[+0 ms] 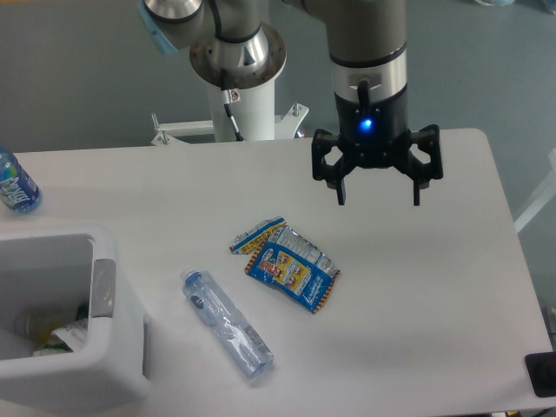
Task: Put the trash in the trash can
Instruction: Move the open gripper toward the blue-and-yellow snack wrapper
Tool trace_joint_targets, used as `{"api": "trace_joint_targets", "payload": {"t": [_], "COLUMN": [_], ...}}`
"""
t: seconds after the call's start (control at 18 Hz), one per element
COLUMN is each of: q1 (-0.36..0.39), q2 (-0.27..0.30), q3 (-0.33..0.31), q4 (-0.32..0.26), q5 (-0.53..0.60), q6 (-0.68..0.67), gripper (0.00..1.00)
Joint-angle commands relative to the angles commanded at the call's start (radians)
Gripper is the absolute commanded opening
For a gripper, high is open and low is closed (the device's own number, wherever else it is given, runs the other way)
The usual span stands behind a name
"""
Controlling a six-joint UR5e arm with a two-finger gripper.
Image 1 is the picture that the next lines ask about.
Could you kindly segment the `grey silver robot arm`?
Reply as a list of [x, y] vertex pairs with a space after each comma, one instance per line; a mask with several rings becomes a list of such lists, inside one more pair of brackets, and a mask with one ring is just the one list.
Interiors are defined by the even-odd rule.
[[[443, 176], [440, 130], [407, 125], [406, 5], [402, 1], [296, 1], [323, 23], [332, 63], [339, 130], [317, 129], [312, 175], [345, 197], [356, 168], [395, 168], [414, 192]], [[211, 118], [219, 142], [277, 136], [272, 98], [250, 93], [272, 87], [287, 53], [265, 23], [258, 1], [141, 1], [139, 16], [165, 54], [189, 51], [196, 74], [214, 91]]]

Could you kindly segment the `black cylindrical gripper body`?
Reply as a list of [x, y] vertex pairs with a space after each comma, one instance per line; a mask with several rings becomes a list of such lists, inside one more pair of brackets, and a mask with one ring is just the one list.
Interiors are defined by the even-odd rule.
[[394, 156], [409, 137], [407, 125], [407, 89], [384, 100], [371, 100], [369, 82], [356, 87], [354, 102], [335, 97], [340, 123], [341, 151], [354, 156], [357, 165], [365, 169], [385, 169], [394, 166]]

